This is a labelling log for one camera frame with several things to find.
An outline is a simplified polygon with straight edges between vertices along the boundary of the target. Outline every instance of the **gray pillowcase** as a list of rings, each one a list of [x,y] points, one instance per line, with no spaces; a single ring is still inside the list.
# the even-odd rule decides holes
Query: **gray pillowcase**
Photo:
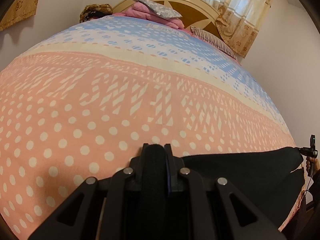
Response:
[[[143,3],[147,6],[151,11],[153,11],[156,15],[163,19],[171,19],[171,18],[180,18],[182,17],[177,11],[164,6],[162,4],[150,1],[150,0],[134,0],[135,2]]]

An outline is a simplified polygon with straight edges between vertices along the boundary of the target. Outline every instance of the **mattress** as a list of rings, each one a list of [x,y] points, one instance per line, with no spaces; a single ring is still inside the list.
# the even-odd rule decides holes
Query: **mattress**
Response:
[[[143,143],[170,143],[179,157],[295,147],[237,62],[129,17],[75,25],[14,59],[0,73],[0,109],[1,214],[20,240],[85,178],[112,176]]]

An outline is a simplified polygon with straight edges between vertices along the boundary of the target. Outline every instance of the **folded blanket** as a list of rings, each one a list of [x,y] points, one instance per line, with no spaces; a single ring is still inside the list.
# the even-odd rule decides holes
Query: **folded blanket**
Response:
[[[171,27],[173,29],[184,29],[183,22],[180,19],[163,19],[158,17],[153,11],[151,11],[147,6],[142,3],[134,3],[126,12],[113,14],[114,16],[128,16],[144,20],[149,20],[152,22],[160,23]]]

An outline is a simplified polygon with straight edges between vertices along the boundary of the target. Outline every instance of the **floral curtain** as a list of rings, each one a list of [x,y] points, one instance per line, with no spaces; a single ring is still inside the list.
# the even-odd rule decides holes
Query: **floral curtain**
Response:
[[[272,0],[203,0],[220,13],[217,29],[228,46],[245,57],[252,46]]]

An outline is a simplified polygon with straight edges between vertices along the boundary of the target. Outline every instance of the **wooden headboard panel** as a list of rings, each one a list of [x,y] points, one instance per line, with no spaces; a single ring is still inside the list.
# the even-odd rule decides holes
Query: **wooden headboard panel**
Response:
[[[217,10],[202,0],[151,0],[178,11],[185,28],[190,30],[191,26],[204,29],[213,35],[220,37],[215,26],[215,21],[219,16]],[[113,12],[127,10],[135,2],[133,0],[123,0],[113,8]]]

